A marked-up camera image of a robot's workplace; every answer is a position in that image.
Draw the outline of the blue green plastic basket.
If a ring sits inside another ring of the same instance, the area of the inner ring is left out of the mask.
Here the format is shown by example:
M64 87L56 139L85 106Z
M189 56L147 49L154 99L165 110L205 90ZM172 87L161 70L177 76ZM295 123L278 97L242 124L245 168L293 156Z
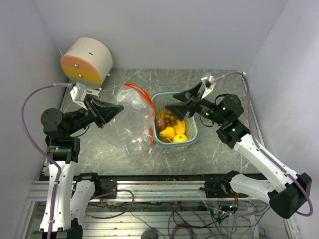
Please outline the blue green plastic basket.
M156 111L154 141L164 153L184 151L198 139L198 129L193 117L179 120L176 113L165 108L166 105L178 103L173 98L176 93L160 92L151 98Z

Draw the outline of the brown kiwi fruit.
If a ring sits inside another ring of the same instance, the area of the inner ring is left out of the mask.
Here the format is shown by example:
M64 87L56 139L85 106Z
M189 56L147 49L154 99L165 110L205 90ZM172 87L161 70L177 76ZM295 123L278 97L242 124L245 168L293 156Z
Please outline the brown kiwi fruit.
M172 143L172 140L166 137L161 137L160 140L164 143Z

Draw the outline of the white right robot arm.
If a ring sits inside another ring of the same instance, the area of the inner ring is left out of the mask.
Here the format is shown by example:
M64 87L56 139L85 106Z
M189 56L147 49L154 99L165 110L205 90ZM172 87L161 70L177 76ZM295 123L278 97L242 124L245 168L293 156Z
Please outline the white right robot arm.
M252 196L269 204L280 217L289 219L309 199L311 177L290 169L258 143L239 120L244 109L237 95L221 94L219 103L211 102L205 97L212 89L210 83L199 83L190 90L175 93L173 98L178 102L165 108L180 120L199 114L219 125L219 139L248 159L266 178L257 180L231 171L220 184L223 196L231 197L235 193Z

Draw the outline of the brown longan bunch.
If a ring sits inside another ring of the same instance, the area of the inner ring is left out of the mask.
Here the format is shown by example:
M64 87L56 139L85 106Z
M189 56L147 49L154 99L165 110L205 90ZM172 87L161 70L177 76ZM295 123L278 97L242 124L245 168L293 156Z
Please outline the brown longan bunch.
M166 111L165 122L167 126L173 126L176 120L177 117L171 111Z

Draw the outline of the clear zip top bag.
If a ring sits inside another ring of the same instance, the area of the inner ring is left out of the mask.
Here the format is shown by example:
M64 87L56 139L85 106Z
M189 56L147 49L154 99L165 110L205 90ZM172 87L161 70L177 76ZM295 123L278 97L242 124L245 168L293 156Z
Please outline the clear zip top bag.
M124 83L112 103L124 109L107 124L108 142L130 156L151 151L156 111L148 93L136 84Z

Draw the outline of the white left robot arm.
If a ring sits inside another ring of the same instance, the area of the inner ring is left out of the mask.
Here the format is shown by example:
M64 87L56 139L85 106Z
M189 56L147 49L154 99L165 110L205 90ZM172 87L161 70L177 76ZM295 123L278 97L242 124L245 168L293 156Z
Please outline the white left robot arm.
M32 239L80 239L82 220L91 198L102 193L97 173L82 173L74 180L80 152L80 138L73 134L95 123L103 128L124 107L102 102L92 96L84 98L84 108L63 113L50 108L41 115L46 134L49 164L49 188L46 208L39 231Z

